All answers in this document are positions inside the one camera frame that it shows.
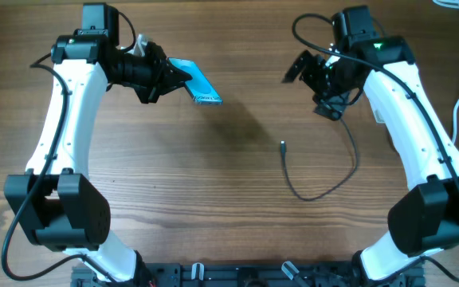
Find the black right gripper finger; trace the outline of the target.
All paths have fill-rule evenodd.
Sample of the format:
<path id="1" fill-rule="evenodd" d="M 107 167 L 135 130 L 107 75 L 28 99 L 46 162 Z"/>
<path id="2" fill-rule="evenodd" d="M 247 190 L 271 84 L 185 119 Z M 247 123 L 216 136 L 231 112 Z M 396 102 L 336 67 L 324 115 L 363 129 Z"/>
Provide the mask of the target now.
<path id="1" fill-rule="evenodd" d="M 314 113 L 328 120 L 339 120 L 342 112 L 333 108 L 331 105 L 319 104 L 315 107 Z"/>
<path id="2" fill-rule="evenodd" d="M 303 51 L 284 75 L 282 83 L 292 83 L 311 64 L 312 59 L 313 56 L 308 50 Z"/>

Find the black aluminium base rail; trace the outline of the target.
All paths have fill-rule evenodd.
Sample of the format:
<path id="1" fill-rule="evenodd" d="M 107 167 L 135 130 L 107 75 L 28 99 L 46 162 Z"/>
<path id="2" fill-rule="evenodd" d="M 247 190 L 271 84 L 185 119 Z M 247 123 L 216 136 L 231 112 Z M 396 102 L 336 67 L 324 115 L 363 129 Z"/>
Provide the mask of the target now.
<path id="1" fill-rule="evenodd" d="M 118 286 L 157 287 L 245 287 L 245 286 L 366 286 L 349 261 L 326 261 L 297 265 L 298 277 L 291 279 L 280 265 L 193 265 L 148 264 L 150 281 L 119 282 Z"/>

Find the white power strip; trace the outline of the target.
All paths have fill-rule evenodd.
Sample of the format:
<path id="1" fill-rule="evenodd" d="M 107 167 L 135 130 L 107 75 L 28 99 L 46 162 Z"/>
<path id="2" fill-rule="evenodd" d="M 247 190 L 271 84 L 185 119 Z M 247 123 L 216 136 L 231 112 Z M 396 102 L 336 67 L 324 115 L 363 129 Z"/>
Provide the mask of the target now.
<path id="1" fill-rule="evenodd" d="M 385 124 L 385 120 L 378 108 L 372 107 L 373 115 L 377 124 Z"/>

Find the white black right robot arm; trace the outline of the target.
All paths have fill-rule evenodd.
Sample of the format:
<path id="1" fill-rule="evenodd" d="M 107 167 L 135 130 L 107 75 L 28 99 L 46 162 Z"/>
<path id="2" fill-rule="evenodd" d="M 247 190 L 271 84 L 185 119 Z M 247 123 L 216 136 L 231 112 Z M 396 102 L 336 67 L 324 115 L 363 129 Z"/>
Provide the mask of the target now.
<path id="1" fill-rule="evenodd" d="M 459 245 L 459 151 L 403 37 L 379 34 L 367 6 L 348 7 L 328 23 L 332 46 L 307 42 L 284 81 L 303 81 L 313 91 L 315 113 L 332 121 L 342 121 L 345 110 L 366 96 L 386 125 L 408 186 L 387 215 L 387 232 L 354 255 L 343 283 L 412 286 L 416 268 Z"/>

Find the blue screen Galaxy smartphone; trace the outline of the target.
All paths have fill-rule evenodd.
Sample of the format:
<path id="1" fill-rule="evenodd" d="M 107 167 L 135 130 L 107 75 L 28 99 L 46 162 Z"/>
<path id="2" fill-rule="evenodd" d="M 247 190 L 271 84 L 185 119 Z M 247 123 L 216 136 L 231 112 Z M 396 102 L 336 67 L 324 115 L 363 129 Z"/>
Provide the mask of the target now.
<path id="1" fill-rule="evenodd" d="M 223 99 L 193 61 L 170 58 L 170 62 L 175 68 L 191 75 L 192 79 L 187 81 L 185 86 L 193 102 L 198 105 L 223 104 Z"/>

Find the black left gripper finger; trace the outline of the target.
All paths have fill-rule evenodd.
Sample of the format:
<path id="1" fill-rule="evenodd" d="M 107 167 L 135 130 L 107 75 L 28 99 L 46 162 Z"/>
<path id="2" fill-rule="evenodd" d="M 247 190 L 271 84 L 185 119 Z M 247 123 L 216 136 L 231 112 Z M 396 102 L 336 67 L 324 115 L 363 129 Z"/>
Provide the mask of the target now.
<path id="1" fill-rule="evenodd" d="M 173 83 L 167 83 L 167 82 L 162 82 L 158 85 L 158 95 L 163 96 L 168 94 L 169 92 L 173 92 L 174 90 L 178 88 L 184 88 L 185 87 L 185 82 L 180 81 L 180 82 L 173 82 Z"/>
<path id="2" fill-rule="evenodd" d="M 180 68 L 175 67 L 169 59 L 166 59 L 163 66 L 163 82 L 186 82 L 192 76 Z"/>

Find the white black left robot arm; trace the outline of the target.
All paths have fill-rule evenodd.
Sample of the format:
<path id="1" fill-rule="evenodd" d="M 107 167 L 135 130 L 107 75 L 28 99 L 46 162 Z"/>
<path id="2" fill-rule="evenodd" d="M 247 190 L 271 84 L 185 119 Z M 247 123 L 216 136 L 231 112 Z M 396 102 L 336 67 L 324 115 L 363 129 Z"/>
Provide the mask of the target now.
<path id="1" fill-rule="evenodd" d="M 82 25 L 49 52 L 53 90 L 37 147 L 21 175 L 9 175 L 4 195 L 14 212 L 10 231 L 80 260 L 105 286 L 153 286 L 141 255 L 111 229 L 107 199 L 90 183 L 88 157 L 96 114 L 113 85 L 131 88 L 143 104 L 178 88 L 210 90 L 191 61 L 170 58 L 152 41 L 120 46 L 122 12 L 86 3 Z"/>

